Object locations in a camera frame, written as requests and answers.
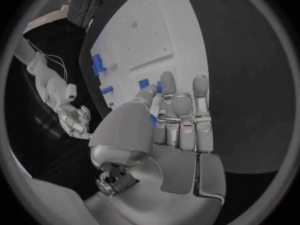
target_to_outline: gray fingertip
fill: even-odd
[[[172,98],[172,108],[177,116],[188,115],[193,109],[193,99],[189,93],[176,95]]]
[[[173,74],[170,71],[165,71],[160,76],[160,82],[162,86],[162,94],[172,95],[176,93],[176,82]]]
[[[192,82],[193,93],[196,98],[203,98],[208,94],[209,81],[206,76],[196,76]]]

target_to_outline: white wire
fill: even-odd
[[[62,66],[63,68],[63,79],[67,82],[68,81],[68,71],[66,69],[66,66],[65,66],[65,63],[64,63],[64,60],[60,57],[60,56],[57,56],[57,55],[52,55],[52,54],[45,54],[41,49],[39,49],[36,45],[34,45],[30,40],[28,40],[28,42],[38,51],[40,52],[41,54],[43,54],[47,59],[51,60],[52,62],[54,63],[57,63],[59,64],[60,66]],[[50,58],[50,57],[55,57],[55,58],[58,58],[60,62]]]

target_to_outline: dark background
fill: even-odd
[[[1,0],[1,36],[5,38],[7,34],[5,28],[11,26],[14,22],[13,15],[16,14],[17,9],[20,9],[20,5],[25,0]],[[271,0],[271,4],[277,10],[280,10],[282,18],[284,20],[290,21],[290,32],[294,38],[295,45],[299,48],[299,42],[297,41],[297,35],[300,32],[300,24],[298,21],[298,2],[299,0]],[[11,224],[16,224],[22,221],[24,224],[35,224],[33,218],[24,210],[22,205],[16,200],[14,194],[11,192],[10,188],[3,176],[0,177],[1,184],[1,198],[2,198],[2,219],[4,221],[9,221]],[[287,221],[287,223],[297,223],[299,222],[298,209],[296,210],[296,202],[298,202],[298,188],[300,188],[299,176],[291,187],[290,191],[287,193],[285,198],[276,208],[276,210],[267,218],[263,225],[273,225],[277,224],[279,221]]]

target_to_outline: robotic arm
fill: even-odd
[[[41,100],[57,113],[66,133],[74,138],[90,139],[89,109],[85,106],[77,109],[70,104],[77,96],[76,85],[67,84],[56,71],[49,68],[45,55],[35,52],[23,37],[14,54],[26,65],[27,71],[35,76],[35,86]]]

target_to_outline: blue clip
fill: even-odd
[[[163,87],[162,87],[161,81],[157,82],[156,87],[157,87],[157,93],[161,94],[163,92]]]
[[[152,123],[153,128],[156,128],[156,117],[150,114],[150,121]]]
[[[98,73],[101,73],[106,70],[106,68],[103,67],[103,62],[99,54],[92,56],[92,61],[92,69],[96,76],[98,76]]]
[[[113,90],[114,90],[113,86],[109,86],[109,87],[103,88],[103,89],[101,90],[101,93],[102,93],[102,94],[107,94],[107,93],[109,93],[109,92],[112,92]]]
[[[139,83],[140,89],[143,89],[143,88],[148,87],[150,85],[148,79],[140,80],[140,81],[138,81],[138,83]]]

